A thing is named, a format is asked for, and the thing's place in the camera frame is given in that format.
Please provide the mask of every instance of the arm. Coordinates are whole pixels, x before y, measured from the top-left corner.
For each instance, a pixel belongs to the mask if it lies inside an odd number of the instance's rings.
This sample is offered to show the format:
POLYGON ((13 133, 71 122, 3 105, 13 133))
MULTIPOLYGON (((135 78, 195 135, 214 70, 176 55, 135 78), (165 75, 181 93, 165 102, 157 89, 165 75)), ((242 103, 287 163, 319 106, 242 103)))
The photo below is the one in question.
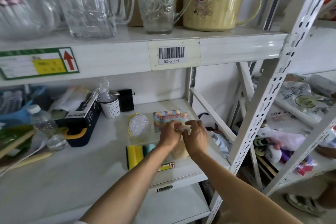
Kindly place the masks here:
POLYGON ((163 128, 157 146, 132 170, 121 177, 80 219, 88 224, 127 224, 136 216, 163 160, 181 138, 171 121, 163 128))
POLYGON ((191 120, 191 134, 183 132, 191 159, 202 169, 241 224, 302 224, 261 192, 243 182, 212 159, 207 152, 207 132, 201 121, 191 120))

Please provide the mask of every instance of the bottle cap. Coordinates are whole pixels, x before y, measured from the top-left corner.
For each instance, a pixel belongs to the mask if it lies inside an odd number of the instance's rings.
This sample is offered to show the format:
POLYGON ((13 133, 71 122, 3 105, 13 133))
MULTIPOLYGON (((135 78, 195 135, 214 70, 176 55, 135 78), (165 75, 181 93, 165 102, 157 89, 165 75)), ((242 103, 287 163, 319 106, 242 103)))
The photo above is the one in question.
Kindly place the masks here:
POLYGON ((27 111, 30 114, 35 114, 35 113, 38 113, 39 111, 41 111, 41 107, 39 105, 31 105, 27 108, 27 111))

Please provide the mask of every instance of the yellow sticker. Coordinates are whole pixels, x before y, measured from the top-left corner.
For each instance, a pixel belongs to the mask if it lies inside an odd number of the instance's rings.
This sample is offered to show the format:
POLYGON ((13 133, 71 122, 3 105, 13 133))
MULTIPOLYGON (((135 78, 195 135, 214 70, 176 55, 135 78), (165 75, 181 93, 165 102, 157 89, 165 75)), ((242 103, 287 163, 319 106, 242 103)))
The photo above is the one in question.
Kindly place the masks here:
POLYGON ((167 170, 167 169, 171 169, 171 168, 174 168, 174 167, 175 167, 175 163, 174 162, 170 162, 170 163, 162 165, 159 168, 158 172, 163 171, 163 170, 167 170))
POLYGON ((66 72, 61 59, 32 60, 38 74, 54 74, 66 72))

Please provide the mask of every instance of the forearm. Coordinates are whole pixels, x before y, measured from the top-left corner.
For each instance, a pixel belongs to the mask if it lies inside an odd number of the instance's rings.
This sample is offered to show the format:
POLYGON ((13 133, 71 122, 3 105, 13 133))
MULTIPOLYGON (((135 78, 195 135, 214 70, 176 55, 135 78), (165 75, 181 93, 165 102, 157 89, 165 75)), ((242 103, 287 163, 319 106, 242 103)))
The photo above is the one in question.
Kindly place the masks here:
POLYGON ((261 192, 232 175, 207 154, 198 154, 193 160, 218 194, 226 200, 241 224, 302 224, 261 192))
POLYGON ((146 196, 154 175, 171 149, 157 146, 136 167, 120 178, 84 214, 88 224, 131 223, 146 196))

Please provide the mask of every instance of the hand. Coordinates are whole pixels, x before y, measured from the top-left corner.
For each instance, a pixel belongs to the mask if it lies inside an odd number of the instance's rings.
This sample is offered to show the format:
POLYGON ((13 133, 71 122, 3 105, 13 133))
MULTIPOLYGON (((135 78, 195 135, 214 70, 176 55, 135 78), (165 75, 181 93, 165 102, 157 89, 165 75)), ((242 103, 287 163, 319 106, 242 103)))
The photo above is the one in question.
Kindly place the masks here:
POLYGON ((188 130, 184 130, 183 141, 187 152, 190 157, 193 158, 198 154, 206 154, 208 148, 208 135, 200 120, 189 120, 185 123, 191 125, 191 133, 188 134, 188 130))
POLYGON ((182 131, 175 130, 175 128, 178 128, 181 125, 181 122, 175 120, 167 122, 161 130, 158 146, 166 147, 169 151, 172 151, 180 141, 182 135, 182 131))

